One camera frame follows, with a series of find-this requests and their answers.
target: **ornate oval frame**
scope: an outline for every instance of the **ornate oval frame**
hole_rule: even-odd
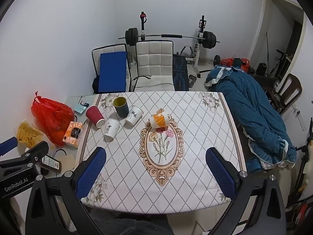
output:
[[[157,114],[160,114],[163,111],[163,109],[159,109]],[[178,169],[178,166],[180,165],[181,160],[185,155],[183,131],[178,128],[177,122],[174,121],[171,115],[168,115],[168,118],[170,121],[169,127],[173,129],[174,135],[176,137],[177,148],[174,157],[166,165],[156,164],[149,156],[147,140],[149,132],[152,129],[149,121],[145,124],[145,128],[140,132],[139,155],[143,158],[143,165],[146,167],[146,170],[149,172],[150,176],[155,177],[160,186],[164,186],[169,177],[172,177],[175,174],[175,171]]]

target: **metal rod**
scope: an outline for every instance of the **metal rod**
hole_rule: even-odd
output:
[[[161,34],[149,34],[149,35],[138,35],[137,37],[162,37]],[[190,38],[190,39],[199,39],[199,40],[205,40],[205,38],[201,37],[190,37],[190,36],[183,36],[183,38]]]
[[[201,38],[201,37],[190,37],[190,36],[183,36],[183,38],[191,38],[191,39],[199,39],[199,40],[205,40],[205,38]]]

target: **floral print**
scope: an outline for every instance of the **floral print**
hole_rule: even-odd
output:
[[[94,182],[94,185],[92,186],[88,196],[85,198],[86,202],[89,204],[101,202],[101,200],[104,198],[102,189],[108,189],[108,185],[100,173],[97,177],[97,180]]]
[[[156,141],[156,140],[157,140],[157,133],[156,133],[156,132],[150,133],[150,135],[149,135],[149,141],[150,141],[150,142],[154,142],[154,141]]]
[[[122,93],[117,93],[117,94],[108,94],[105,98],[101,99],[101,105],[104,108],[104,111],[106,113],[109,113],[113,109],[113,101],[117,97],[121,97],[123,94]]]
[[[166,137],[164,139],[162,135],[163,132],[165,132],[166,134]],[[165,127],[156,128],[155,132],[150,133],[149,141],[154,142],[153,147],[155,151],[157,152],[155,156],[159,155],[159,163],[161,161],[161,156],[163,156],[166,160],[168,153],[170,153],[173,150],[173,148],[171,150],[168,150],[168,146],[170,142],[169,140],[166,142],[168,137],[173,138],[173,136],[174,136],[174,132],[171,129],[168,129],[168,126],[166,128]]]
[[[157,133],[160,133],[160,134],[162,134],[162,132],[165,132],[166,131],[166,128],[165,127],[160,127],[160,128],[157,128],[156,129],[156,132]]]
[[[166,133],[166,135],[167,135],[168,137],[171,137],[171,138],[174,137],[174,132],[173,132],[172,130],[166,130],[165,133]]]
[[[219,193],[219,198],[221,198],[221,202],[229,202],[231,199],[227,198],[221,191],[221,188],[219,187],[218,183],[216,183],[215,188],[217,188],[217,193]]]
[[[198,96],[202,99],[202,103],[210,108],[212,113],[215,113],[217,108],[220,106],[219,99],[216,99],[212,93],[201,92]]]

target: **blue cushion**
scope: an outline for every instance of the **blue cushion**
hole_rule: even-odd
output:
[[[100,55],[99,93],[126,91],[126,63],[126,51]]]

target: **barbell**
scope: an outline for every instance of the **barbell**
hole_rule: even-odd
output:
[[[214,48],[216,43],[220,43],[216,40],[216,36],[212,32],[203,32],[203,38],[201,37],[190,37],[190,36],[183,36],[178,34],[150,34],[150,35],[138,35],[137,28],[129,28],[125,32],[125,37],[119,38],[119,40],[125,39],[126,44],[130,46],[135,46],[138,42],[139,37],[161,37],[161,38],[191,38],[191,39],[199,39],[201,40],[200,43],[204,48]]]

